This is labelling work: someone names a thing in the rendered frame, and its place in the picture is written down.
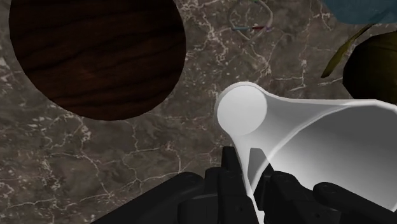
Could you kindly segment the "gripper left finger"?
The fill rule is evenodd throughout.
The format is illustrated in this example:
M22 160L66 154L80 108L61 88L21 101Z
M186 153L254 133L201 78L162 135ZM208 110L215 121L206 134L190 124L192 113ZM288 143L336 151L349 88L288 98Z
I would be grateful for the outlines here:
M182 172L92 224L258 224L235 148L204 176Z

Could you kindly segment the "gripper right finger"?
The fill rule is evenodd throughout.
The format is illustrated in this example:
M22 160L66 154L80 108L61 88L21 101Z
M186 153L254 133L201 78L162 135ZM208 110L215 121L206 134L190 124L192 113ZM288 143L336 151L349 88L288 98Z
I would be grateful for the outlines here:
M329 182L309 190L271 165L260 175L254 199L265 224L397 224L397 211Z

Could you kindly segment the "white cup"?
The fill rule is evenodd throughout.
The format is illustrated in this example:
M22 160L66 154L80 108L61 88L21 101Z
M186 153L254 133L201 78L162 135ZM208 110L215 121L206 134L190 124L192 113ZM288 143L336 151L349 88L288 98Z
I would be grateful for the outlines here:
M258 224L254 190L267 165L312 190L341 186L397 211L397 106L378 100L289 99L238 82L219 95L214 117L229 135Z

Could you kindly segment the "olive green leaf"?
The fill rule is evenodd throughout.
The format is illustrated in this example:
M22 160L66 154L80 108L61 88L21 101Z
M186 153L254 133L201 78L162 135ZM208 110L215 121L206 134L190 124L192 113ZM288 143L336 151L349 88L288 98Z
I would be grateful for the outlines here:
M368 24L365 25L363 28L361 28L356 34L351 36L342 46L339 47L339 49L335 52L333 57L329 60L327 63L321 78L326 78L329 77L329 75L335 70L335 68L338 66L340 61L342 60L343 56L345 53L348 51L348 49L351 47L351 45L367 30L369 30L371 27L373 27L374 24Z

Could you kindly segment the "dark olive round fruit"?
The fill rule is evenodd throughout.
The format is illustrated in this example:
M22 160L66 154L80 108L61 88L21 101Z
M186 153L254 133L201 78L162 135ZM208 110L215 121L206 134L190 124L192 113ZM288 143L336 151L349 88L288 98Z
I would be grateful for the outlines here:
M397 31L359 44L344 66L342 83L354 99L397 104Z

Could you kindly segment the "dark wooden round plate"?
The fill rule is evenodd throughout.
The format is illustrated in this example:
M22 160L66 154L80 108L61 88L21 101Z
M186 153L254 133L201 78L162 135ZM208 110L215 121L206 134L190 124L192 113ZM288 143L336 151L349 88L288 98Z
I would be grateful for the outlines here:
M174 0L11 0L16 58L49 100L95 120L124 120L162 103L185 64Z

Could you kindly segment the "blue bowl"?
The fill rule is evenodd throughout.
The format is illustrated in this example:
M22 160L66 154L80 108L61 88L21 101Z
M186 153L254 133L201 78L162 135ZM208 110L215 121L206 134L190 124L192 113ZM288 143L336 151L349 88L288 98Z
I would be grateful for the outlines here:
M335 18L345 24L397 23L397 0L322 0Z

